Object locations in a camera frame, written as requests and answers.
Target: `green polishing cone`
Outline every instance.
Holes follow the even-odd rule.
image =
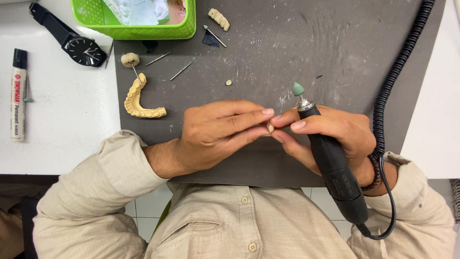
[[[299,85],[298,83],[294,82],[293,93],[294,93],[295,96],[299,96],[299,95],[303,94],[304,91],[305,90],[301,85]]]

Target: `dark gray work mat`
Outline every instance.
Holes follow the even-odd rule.
[[[245,99],[274,108],[279,114],[296,106],[293,82],[304,86],[303,96],[317,104],[372,118],[375,97],[420,2],[197,1],[197,29],[188,40],[158,41],[158,47],[150,54],[141,41],[115,41],[121,128],[134,131],[152,145],[180,137],[184,110],[192,106]],[[385,140],[389,151],[399,153],[403,146],[444,4],[445,0],[436,1],[388,100]],[[228,19],[228,32],[207,15],[210,8]],[[227,48],[201,42],[204,24],[221,37]],[[145,66],[168,51],[172,54]],[[136,78],[133,70],[120,62],[121,55],[128,52],[139,54],[141,62],[136,69],[147,77],[141,92],[142,107],[165,107],[166,116],[137,118],[126,112],[123,102]],[[188,69],[169,81],[191,61],[194,62]],[[232,85],[226,86],[227,80]],[[296,137],[309,143],[304,135]],[[267,188],[324,186],[321,177],[288,156],[270,137],[255,141],[209,170],[171,181]]]

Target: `black marker cap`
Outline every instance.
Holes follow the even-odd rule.
[[[27,51],[18,48],[14,49],[13,66],[27,69]]]

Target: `watch face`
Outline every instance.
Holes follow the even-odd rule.
[[[102,59],[99,46],[89,39],[72,40],[67,45],[70,57],[80,65],[92,66]]]

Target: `white desk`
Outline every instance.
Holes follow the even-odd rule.
[[[460,123],[460,26],[447,1],[433,55],[402,154],[429,178],[460,178],[455,136]],[[40,0],[78,33],[108,51],[111,39],[81,27],[70,3]],[[29,2],[0,6],[0,173],[66,174],[97,151],[102,139],[120,129],[115,59],[106,70],[75,64],[54,37],[28,13]],[[13,49],[28,51],[33,103],[26,107],[26,141],[10,140],[10,84]]]

